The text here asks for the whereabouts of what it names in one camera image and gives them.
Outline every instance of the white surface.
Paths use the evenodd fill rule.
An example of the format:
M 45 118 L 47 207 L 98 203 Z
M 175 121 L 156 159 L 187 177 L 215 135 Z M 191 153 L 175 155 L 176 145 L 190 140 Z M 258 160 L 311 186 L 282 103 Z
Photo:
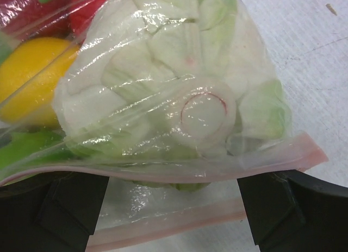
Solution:
M 243 0 L 294 113 L 330 162 L 309 174 L 348 187 L 348 0 Z M 336 10 L 332 14 L 326 4 Z M 247 221 L 206 227 L 115 252 L 258 252 Z

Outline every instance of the white table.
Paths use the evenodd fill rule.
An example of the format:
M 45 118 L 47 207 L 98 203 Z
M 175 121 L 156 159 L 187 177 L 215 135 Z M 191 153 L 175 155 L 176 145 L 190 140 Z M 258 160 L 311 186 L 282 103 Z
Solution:
M 348 0 L 243 0 L 259 27 L 294 113 L 330 162 L 308 173 L 348 187 Z M 330 12 L 326 4 L 337 12 Z M 258 252 L 246 220 L 115 252 Z

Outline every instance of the black object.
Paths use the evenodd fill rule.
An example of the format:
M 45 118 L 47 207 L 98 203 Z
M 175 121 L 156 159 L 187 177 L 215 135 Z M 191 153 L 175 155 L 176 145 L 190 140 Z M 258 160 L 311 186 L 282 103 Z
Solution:
M 261 252 L 348 251 L 348 188 L 298 171 L 238 180 Z
M 1 187 L 0 251 L 85 251 L 95 231 L 108 180 L 60 172 Z

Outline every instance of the lemon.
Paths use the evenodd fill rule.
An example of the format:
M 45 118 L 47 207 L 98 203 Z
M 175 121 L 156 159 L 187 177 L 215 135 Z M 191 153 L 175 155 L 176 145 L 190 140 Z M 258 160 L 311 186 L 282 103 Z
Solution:
M 23 121 L 57 127 L 50 103 L 78 50 L 70 41 L 53 37 L 33 39 L 17 47 L 0 66 L 0 119 L 9 124 Z

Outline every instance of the brown mark on table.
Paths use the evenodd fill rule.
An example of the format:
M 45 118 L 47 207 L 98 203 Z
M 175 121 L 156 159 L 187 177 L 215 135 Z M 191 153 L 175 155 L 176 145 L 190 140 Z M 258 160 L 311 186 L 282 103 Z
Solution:
M 335 16 L 337 16 L 337 12 L 334 10 L 334 8 L 331 6 L 331 4 L 326 4 L 325 5 L 327 7 L 327 9 L 334 14 Z

